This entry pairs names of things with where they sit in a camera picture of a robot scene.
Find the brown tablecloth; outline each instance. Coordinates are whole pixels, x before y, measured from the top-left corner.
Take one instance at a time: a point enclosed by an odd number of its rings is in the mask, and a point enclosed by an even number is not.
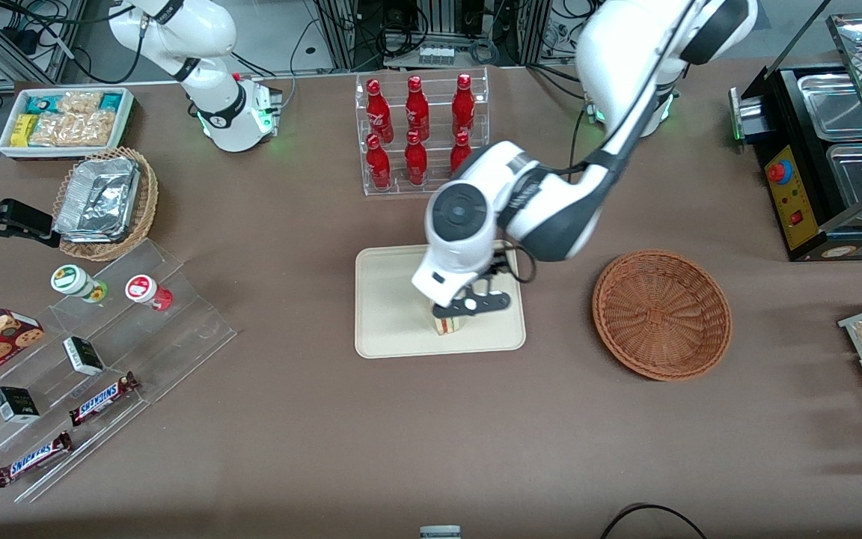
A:
[[[862,537],[862,372],[835,325],[862,311],[862,263],[786,262],[730,140],[726,90],[759,68],[691,70],[587,248],[524,287],[523,348],[381,361],[353,346],[355,256],[423,243],[427,199],[362,195],[353,76],[301,79],[280,136],[241,154],[202,136],[178,85],[133,86],[127,140],[161,183],[151,236],[240,334],[33,505],[0,491],[0,537],[589,537],[632,502],[716,538]],[[524,69],[489,74],[492,140],[564,164],[578,103]],[[0,198],[50,208],[68,166],[3,159]],[[596,276],[644,248],[729,298],[733,344],[701,379],[644,380],[596,337]],[[64,262],[0,241],[0,306],[55,302]],[[637,514],[612,537],[687,534]]]

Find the clear acrylic display stand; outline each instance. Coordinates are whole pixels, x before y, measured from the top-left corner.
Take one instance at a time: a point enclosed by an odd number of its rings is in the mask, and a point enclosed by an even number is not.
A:
[[[404,149],[407,147],[408,120],[404,112],[404,102],[408,99],[408,76],[413,73],[386,72],[373,75],[358,75],[355,81],[355,118],[358,123],[358,150],[361,153],[361,178],[365,195],[394,195],[406,193],[434,193],[451,180],[451,149],[454,147],[454,133],[451,130],[451,101],[458,89],[458,75],[471,76],[471,92],[474,94],[474,127],[468,144],[472,149],[482,147],[490,141],[489,125],[489,86],[488,71],[477,69],[441,69],[421,71],[421,87],[428,98],[431,115],[431,136],[424,141],[428,153],[427,181],[415,186],[408,181]],[[384,144],[384,150],[391,161],[391,188],[379,191],[370,179],[365,154],[368,147],[365,137],[370,133],[368,123],[368,92],[365,82],[377,79],[381,83],[381,93],[391,107],[391,125],[394,127],[394,140]]]
[[[88,304],[64,297],[37,316],[46,331],[37,347],[0,368],[0,386],[27,389],[41,414],[28,425],[7,423],[0,416],[0,467],[51,442],[63,430],[68,430],[75,447],[71,454],[54,457],[1,489],[15,502],[33,502],[44,494],[235,337],[236,332],[196,293],[179,267],[177,259],[144,240],[95,275],[108,285],[102,302]],[[139,273],[171,290],[174,302],[168,310],[154,311],[124,296],[127,280]],[[69,335],[92,342],[106,367],[102,374],[90,377],[73,371],[62,347]],[[140,388],[73,427],[68,412],[127,371],[133,372]]]

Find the snickers bar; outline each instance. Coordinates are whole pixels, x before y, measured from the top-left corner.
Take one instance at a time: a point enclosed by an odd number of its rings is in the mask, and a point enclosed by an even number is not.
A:
[[[138,388],[140,385],[135,380],[135,376],[132,375],[131,371],[127,372],[126,375],[117,379],[115,383],[112,383],[103,392],[93,396],[85,404],[79,406],[78,409],[73,409],[72,412],[69,412],[69,417],[72,417],[72,426],[78,427],[82,425],[86,419],[102,412],[103,409],[119,400],[122,395]]]
[[[0,488],[6,487],[6,485],[17,480],[21,474],[41,466],[46,460],[50,460],[57,454],[71,453],[73,449],[71,436],[63,430],[61,434],[58,434],[58,438],[52,440],[51,443],[32,451],[21,460],[14,461],[11,466],[0,468]]]

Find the beige tray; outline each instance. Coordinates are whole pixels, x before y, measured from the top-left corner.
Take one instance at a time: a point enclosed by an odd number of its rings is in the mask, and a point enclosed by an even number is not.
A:
[[[510,307],[464,317],[456,333],[438,335],[431,301],[411,284],[427,246],[365,249],[355,261],[355,349],[366,359],[516,350],[524,344],[521,287],[512,276],[494,277],[493,289]],[[514,252],[507,253],[517,272]]]

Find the red button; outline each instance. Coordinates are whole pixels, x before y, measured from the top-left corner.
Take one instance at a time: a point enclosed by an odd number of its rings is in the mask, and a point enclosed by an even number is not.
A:
[[[780,163],[776,165],[772,165],[770,168],[767,168],[767,180],[773,181],[777,183],[777,181],[783,180],[783,176],[786,174],[786,168],[783,167]]]

